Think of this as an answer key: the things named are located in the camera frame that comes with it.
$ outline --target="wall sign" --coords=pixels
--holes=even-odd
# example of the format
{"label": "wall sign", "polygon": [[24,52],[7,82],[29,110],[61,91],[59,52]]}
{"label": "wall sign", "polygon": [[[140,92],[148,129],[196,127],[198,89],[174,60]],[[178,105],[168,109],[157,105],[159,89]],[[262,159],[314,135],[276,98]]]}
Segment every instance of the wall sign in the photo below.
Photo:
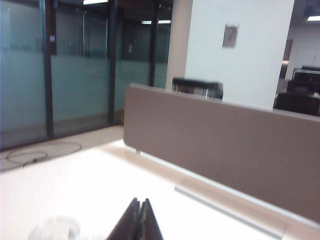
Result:
{"label": "wall sign", "polygon": [[239,24],[227,23],[224,28],[223,48],[235,48],[237,43]]}

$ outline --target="glass partition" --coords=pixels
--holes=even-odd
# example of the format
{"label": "glass partition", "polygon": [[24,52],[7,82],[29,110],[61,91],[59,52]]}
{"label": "glass partition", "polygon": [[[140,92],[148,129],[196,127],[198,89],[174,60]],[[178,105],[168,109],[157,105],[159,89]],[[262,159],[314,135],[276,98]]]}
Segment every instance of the glass partition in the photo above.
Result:
{"label": "glass partition", "polygon": [[46,97],[41,11],[37,0],[2,0],[1,148],[44,139]]}
{"label": "glass partition", "polygon": [[172,3],[1,0],[1,150],[119,123],[131,83],[165,88]]}
{"label": "glass partition", "polygon": [[172,1],[171,4],[169,2],[159,5],[159,21],[155,41],[154,86],[163,89],[166,88],[172,19]]}
{"label": "glass partition", "polygon": [[149,84],[151,23],[154,8],[153,0],[118,0],[115,121],[118,121],[123,114],[126,86],[130,83]]}
{"label": "glass partition", "polygon": [[107,3],[60,4],[51,57],[55,134],[105,127],[109,111]]}

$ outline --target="white desk surface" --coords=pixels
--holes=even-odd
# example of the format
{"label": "white desk surface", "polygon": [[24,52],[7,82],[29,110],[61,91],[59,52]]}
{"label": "white desk surface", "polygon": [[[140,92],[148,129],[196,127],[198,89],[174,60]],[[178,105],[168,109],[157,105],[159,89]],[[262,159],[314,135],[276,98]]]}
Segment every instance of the white desk surface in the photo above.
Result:
{"label": "white desk surface", "polygon": [[261,226],[282,233],[284,240],[320,239],[317,229],[224,196],[191,176],[134,153],[119,140],[3,173],[1,240],[27,240],[35,225],[57,215],[76,219],[81,234],[108,236],[135,197],[149,198],[165,240],[274,239],[174,191],[177,185],[207,191],[207,199],[224,202],[229,209],[236,206],[234,212],[247,212]]}

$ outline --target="desk divider panel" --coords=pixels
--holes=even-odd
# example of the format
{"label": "desk divider panel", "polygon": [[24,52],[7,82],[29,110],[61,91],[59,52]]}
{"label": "desk divider panel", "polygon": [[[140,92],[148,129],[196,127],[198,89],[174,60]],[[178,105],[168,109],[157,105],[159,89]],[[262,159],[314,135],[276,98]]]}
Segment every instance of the desk divider panel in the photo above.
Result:
{"label": "desk divider panel", "polygon": [[318,117],[130,85],[124,142],[320,223]]}

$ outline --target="black chair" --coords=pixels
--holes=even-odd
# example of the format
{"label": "black chair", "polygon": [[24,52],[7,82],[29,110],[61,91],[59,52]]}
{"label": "black chair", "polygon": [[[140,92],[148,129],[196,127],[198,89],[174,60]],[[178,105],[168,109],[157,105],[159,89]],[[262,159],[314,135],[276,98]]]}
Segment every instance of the black chair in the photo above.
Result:
{"label": "black chair", "polygon": [[181,77],[173,78],[172,91],[215,99],[222,99],[224,96],[224,86],[220,82],[186,79]]}
{"label": "black chair", "polygon": [[281,92],[275,100],[274,108],[320,116],[320,98],[307,94]]}

